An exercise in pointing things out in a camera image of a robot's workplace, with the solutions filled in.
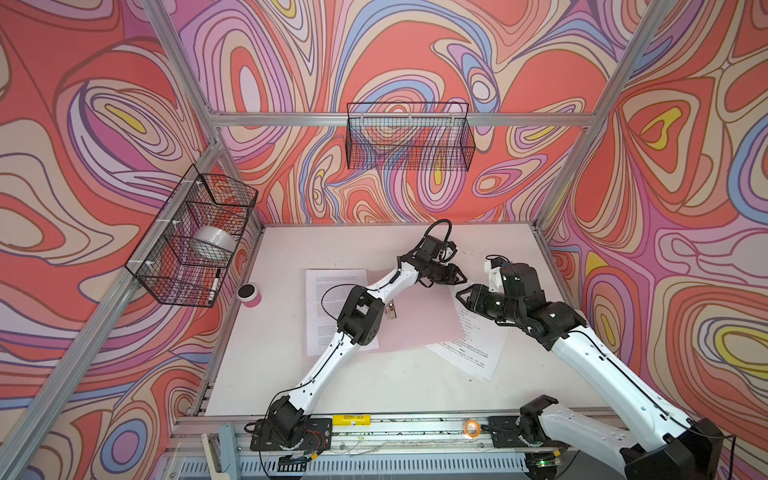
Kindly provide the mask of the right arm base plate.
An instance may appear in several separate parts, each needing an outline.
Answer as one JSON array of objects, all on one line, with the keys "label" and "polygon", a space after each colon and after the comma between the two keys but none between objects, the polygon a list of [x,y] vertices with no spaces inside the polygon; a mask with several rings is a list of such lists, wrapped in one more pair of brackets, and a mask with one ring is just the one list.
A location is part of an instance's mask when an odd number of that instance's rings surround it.
[{"label": "right arm base plate", "polygon": [[491,436],[495,448],[555,448],[567,451],[570,446],[544,433],[538,418],[531,415],[490,416],[481,431]]}]

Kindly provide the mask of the pink folder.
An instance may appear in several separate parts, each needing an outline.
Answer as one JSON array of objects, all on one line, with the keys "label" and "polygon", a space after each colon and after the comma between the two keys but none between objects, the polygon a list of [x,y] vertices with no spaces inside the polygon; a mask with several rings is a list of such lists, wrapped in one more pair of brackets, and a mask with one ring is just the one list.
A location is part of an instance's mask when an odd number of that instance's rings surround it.
[{"label": "pink folder", "polygon": [[408,287],[392,300],[397,318],[383,317],[376,338],[361,350],[390,353],[462,338],[453,300],[446,285],[426,288],[416,283]]}]

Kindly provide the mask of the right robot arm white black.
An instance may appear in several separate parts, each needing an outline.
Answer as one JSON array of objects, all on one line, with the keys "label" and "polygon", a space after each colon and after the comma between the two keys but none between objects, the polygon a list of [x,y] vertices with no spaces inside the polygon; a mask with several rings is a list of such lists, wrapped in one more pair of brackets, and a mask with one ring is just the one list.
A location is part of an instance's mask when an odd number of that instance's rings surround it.
[{"label": "right robot arm white black", "polygon": [[487,284],[456,294],[469,312],[516,327],[567,363],[622,420],[611,427],[541,395],[519,410],[512,427],[493,427],[529,446],[562,442],[626,479],[713,479],[725,436],[661,397],[598,338],[570,305],[549,301],[536,270],[503,256],[487,257]]}]

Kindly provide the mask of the printed paper sheet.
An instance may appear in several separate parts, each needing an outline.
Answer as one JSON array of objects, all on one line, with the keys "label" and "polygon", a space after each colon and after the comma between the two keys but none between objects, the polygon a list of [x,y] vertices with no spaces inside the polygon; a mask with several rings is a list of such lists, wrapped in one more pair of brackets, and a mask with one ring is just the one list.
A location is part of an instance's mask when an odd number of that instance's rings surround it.
[{"label": "printed paper sheet", "polygon": [[366,286],[364,269],[318,270],[305,273],[305,355],[319,357],[337,331],[337,318],[355,285]]},{"label": "printed paper sheet", "polygon": [[463,337],[430,344],[427,348],[464,373],[490,381],[504,349],[508,332],[453,300]]}]

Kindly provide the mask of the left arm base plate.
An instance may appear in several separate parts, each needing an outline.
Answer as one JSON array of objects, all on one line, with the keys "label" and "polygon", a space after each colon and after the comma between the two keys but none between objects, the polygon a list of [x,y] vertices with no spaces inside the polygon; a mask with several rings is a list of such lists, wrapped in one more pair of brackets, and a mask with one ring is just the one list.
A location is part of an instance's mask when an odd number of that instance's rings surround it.
[{"label": "left arm base plate", "polygon": [[284,438],[271,422],[260,419],[247,423],[244,431],[251,435],[251,451],[322,453],[331,447],[333,424],[330,417],[309,417]]}]

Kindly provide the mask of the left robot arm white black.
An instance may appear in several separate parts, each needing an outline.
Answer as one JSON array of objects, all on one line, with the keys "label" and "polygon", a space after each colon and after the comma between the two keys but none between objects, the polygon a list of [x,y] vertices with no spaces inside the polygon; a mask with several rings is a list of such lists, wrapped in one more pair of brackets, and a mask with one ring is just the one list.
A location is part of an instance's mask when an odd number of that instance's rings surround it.
[{"label": "left robot arm white black", "polygon": [[440,224],[447,226],[443,236],[432,235],[433,227],[428,227],[416,246],[398,256],[395,268],[382,279],[368,286],[351,286],[335,317],[335,332],[325,351],[298,385],[277,392],[270,401],[259,434],[260,442],[267,441],[283,450],[302,446],[321,391],[346,360],[376,338],[385,307],[397,295],[414,285],[430,288],[467,282],[467,277],[452,262],[458,252],[450,240],[452,224],[441,219],[433,225]]}]

